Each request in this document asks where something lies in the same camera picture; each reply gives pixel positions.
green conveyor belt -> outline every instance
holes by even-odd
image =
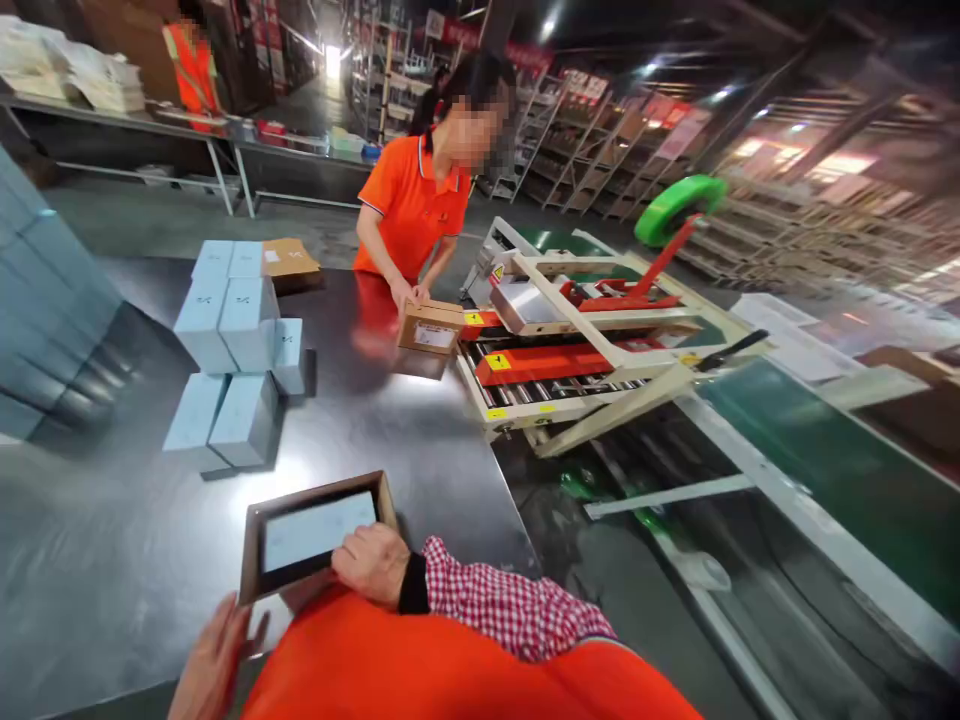
[[[960,625],[960,492],[759,359],[697,390],[881,562]]]

hand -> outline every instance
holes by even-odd
[[[167,720],[221,720],[227,714],[251,609],[237,607],[236,593],[220,601],[190,652]]]
[[[420,307],[420,301],[414,296],[410,284],[403,278],[390,283],[390,294],[393,295],[393,301],[397,304],[397,310],[401,313],[407,306],[407,300]]]
[[[426,302],[430,299],[430,288],[426,285],[414,285],[413,297],[416,298],[418,304]]]
[[[357,528],[343,547],[333,551],[331,564],[340,582],[375,605],[396,610],[410,550],[395,530],[383,523]]]

orange vest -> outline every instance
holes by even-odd
[[[210,43],[203,36],[197,36],[196,48],[191,45],[187,39],[187,33],[181,23],[172,23],[167,25],[167,31],[173,38],[173,43],[177,48],[177,57],[180,60],[180,66],[183,71],[190,76],[190,79],[200,88],[203,93],[203,100],[197,95],[196,90],[187,82],[186,78],[179,69],[177,73],[177,85],[180,87],[180,100],[183,106],[192,113],[203,115],[209,108],[211,112],[216,112],[217,102],[213,94],[213,79],[210,77]],[[203,123],[190,123],[194,130],[201,132],[210,132],[210,126]]]
[[[349,591],[302,613],[267,661],[245,720],[692,720],[656,670],[602,640],[523,663],[455,620],[388,613]]]

small cardboard box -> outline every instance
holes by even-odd
[[[233,244],[233,255],[230,258],[229,276],[233,278],[263,277],[264,272],[263,243],[252,241],[238,241]]]
[[[263,244],[263,263],[278,296],[319,287],[320,263],[310,257],[300,238],[277,238]]]
[[[173,332],[205,373],[237,371],[217,325],[227,293],[226,278],[198,278],[190,285]]]
[[[233,467],[265,465],[274,440],[277,389],[270,373],[233,376],[209,445]]]
[[[273,358],[273,379],[283,395],[303,395],[303,320],[277,320],[277,354]]]
[[[417,307],[411,302],[404,309],[400,328],[400,347],[449,355],[466,321],[463,308],[439,300],[427,300]]]
[[[230,280],[217,329],[240,372],[273,368],[278,317],[277,296],[269,279]]]
[[[229,277],[230,261],[233,259],[232,240],[204,240],[190,277]]]
[[[308,510],[367,491],[373,493],[376,519],[400,532],[393,508],[390,485],[383,470],[358,475],[339,482],[310,488],[247,507],[247,526],[243,539],[243,567],[240,571],[240,603],[249,605],[259,598],[280,592],[300,580],[330,567],[332,550],[312,555],[300,562],[264,571],[266,525],[277,517]],[[344,527],[344,537],[354,528]]]
[[[190,376],[167,431],[167,438],[163,441],[163,452],[186,458],[197,472],[230,467],[207,445],[229,383],[226,375],[194,373]]]

